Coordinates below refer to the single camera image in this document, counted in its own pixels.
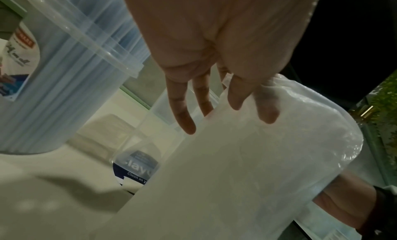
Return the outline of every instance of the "plastic container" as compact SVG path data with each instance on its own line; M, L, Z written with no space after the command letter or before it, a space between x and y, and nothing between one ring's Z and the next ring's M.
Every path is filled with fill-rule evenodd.
M11 154L60 147L150 55L123 0L28 1L40 61L15 101L0 96L0 151Z
M210 101L213 107L219 102L219 98L211 91ZM186 102L194 123L199 125L204 116L190 86ZM125 177L129 177L145 184L155 172L158 163L165 161L185 136L186 133L171 111L167 91L164 91L145 119L116 151L113 170L117 181L123 185Z

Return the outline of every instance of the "white plastic bag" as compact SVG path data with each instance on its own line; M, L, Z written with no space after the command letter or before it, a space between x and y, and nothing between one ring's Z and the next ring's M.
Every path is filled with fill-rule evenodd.
M280 116L258 119L227 93L96 240L275 240L360 152L355 121L320 94L287 79L268 86Z

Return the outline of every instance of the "hand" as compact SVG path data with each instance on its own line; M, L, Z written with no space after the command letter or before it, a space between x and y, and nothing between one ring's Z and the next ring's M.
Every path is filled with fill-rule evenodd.
M345 170L313 202L342 223L360 229L375 206L376 190Z
M181 128L196 131L185 102L187 82L204 115L210 68L232 72L228 101L235 110L291 58L317 0L125 0L166 77Z

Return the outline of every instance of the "white countertop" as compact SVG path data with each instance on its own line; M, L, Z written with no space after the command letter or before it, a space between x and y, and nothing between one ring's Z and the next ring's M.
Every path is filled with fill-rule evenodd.
M118 90L88 123L113 114L136 127L146 113ZM0 154L0 240L85 239L131 197L109 162L68 144L39 155Z

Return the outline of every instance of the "finger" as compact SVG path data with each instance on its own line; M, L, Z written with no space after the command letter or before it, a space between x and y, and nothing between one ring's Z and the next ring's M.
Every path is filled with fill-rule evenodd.
M194 78L192 82L198 106L203 112L203 115L207 116L214 110L210 101L210 69L205 74Z
M275 123L280 115L278 97L275 92L270 87L259 86L253 96L259 119L268 124Z
M244 100L261 84L260 80L242 79L233 75L228 91L228 101L234 110L240 110Z
M230 70L225 66L225 63L223 62L222 59L219 59L216 63L216 67L218 68L219 76L220 76L220 82L223 82L224 78L228 73L231 73Z
M185 99L187 83L174 82L168 77L165 77L165 82L167 85L168 100L175 119L187 134L194 134L196 132L196 125L187 110Z

